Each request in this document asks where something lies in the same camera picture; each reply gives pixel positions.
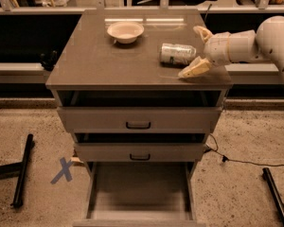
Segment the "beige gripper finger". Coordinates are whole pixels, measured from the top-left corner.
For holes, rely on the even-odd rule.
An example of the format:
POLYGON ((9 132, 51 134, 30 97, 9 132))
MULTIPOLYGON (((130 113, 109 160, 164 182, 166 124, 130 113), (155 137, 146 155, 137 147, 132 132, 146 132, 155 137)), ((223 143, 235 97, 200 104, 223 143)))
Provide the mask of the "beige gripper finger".
POLYGON ((182 79, 196 77, 206 73, 211 67, 211 62, 208 59, 197 57, 178 74, 178 77, 182 79))
POLYGON ((202 41, 206 43, 212 36, 212 32, 203 26, 195 26, 193 27, 194 32, 200 36, 202 41))

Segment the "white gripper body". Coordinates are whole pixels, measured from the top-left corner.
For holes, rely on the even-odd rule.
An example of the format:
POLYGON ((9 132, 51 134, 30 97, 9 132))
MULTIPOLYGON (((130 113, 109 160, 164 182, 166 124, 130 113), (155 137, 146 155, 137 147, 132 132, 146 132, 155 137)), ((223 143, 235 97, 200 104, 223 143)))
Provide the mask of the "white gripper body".
POLYGON ((223 66, 231 63, 229 59, 229 38, 229 32, 217 33, 205 43, 205 57, 214 66, 223 66))

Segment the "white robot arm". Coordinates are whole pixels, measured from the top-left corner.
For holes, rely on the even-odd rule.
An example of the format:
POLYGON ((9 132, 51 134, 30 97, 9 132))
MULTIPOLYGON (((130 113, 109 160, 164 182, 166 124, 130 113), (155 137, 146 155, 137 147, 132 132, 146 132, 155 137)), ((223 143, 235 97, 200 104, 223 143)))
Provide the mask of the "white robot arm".
POLYGON ((202 26, 193 27, 204 43, 204 57, 198 56, 178 77, 194 78, 219 66, 247 62, 273 63, 284 83, 284 16, 263 21, 257 31, 213 34, 202 26))

